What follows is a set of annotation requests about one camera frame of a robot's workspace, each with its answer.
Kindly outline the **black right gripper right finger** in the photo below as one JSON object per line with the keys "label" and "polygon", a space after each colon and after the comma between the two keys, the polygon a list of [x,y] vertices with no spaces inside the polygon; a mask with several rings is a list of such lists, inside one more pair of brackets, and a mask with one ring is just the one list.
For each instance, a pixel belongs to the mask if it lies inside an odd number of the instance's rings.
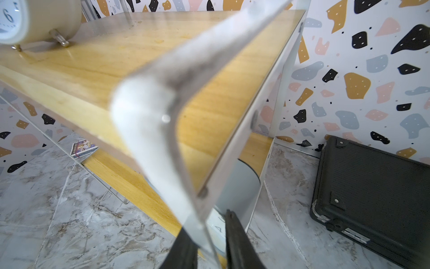
{"label": "black right gripper right finger", "polygon": [[227,210],[226,224],[226,257],[228,269],[265,269],[258,257],[237,215]]}

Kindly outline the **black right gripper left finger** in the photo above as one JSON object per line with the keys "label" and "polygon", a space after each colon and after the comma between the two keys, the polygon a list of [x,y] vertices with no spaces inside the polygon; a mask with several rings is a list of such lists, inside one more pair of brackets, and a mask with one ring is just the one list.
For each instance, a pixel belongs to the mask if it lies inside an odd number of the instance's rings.
{"label": "black right gripper left finger", "polygon": [[198,246],[184,228],[181,229],[169,254],[159,269],[197,269]]}

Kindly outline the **wooden shelf white metal frame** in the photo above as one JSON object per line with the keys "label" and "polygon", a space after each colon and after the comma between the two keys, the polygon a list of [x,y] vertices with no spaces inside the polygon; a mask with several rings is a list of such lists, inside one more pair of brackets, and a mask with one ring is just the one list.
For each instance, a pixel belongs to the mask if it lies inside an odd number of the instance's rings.
{"label": "wooden shelf white metal frame", "polygon": [[69,47],[1,44],[1,85],[89,137],[87,164],[169,232],[184,228],[217,269],[207,219],[240,159],[263,183],[273,140],[263,102],[309,1],[228,1],[222,11],[132,12],[81,22]]}

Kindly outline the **white twin-bell clock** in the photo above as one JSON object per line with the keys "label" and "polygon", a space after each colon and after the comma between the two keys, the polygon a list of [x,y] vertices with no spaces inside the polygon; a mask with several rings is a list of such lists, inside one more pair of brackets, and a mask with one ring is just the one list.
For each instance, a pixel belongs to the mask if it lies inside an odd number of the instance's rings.
{"label": "white twin-bell clock", "polygon": [[18,51],[23,44],[39,41],[69,47],[81,17],[81,1],[1,1],[1,44]]}

